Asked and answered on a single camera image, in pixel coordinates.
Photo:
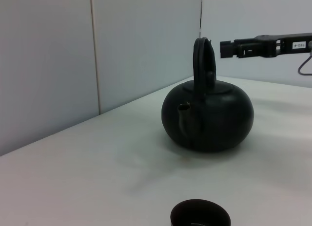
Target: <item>teapot spout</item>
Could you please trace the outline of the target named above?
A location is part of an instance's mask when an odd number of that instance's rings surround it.
[[[181,104],[177,110],[179,112],[179,128],[182,134],[189,139],[198,137],[201,133],[201,122],[192,106]]]

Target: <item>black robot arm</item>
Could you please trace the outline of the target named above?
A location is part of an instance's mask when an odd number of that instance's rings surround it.
[[[311,53],[312,33],[295,35],[261,35],[234,42],[220,42],[221,58],[277,57],[284,54]]]

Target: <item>black teapot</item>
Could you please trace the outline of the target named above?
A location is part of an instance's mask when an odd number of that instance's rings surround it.
[[[179,145],[202,152],[234,148],[250,132],[253,105],[239,87],[216,80],[215,53],[198,38],[193,55],[194,81],[174,87],[162,106],[167,134]]]

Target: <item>sticker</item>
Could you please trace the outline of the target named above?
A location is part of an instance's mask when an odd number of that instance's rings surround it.
[[[307,47],[307,42],[293,42],[292,45],[293,49],[301,49]]]

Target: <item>teapot lid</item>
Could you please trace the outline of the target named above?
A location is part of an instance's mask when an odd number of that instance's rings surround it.
[[[216,80],[215,52],[207,38],[195,41],[193,70],[194,81],[186,84],[185,89],[192,91],[195,98],[203,98],[206,94],[223,94],[233,88],[230,83]]]

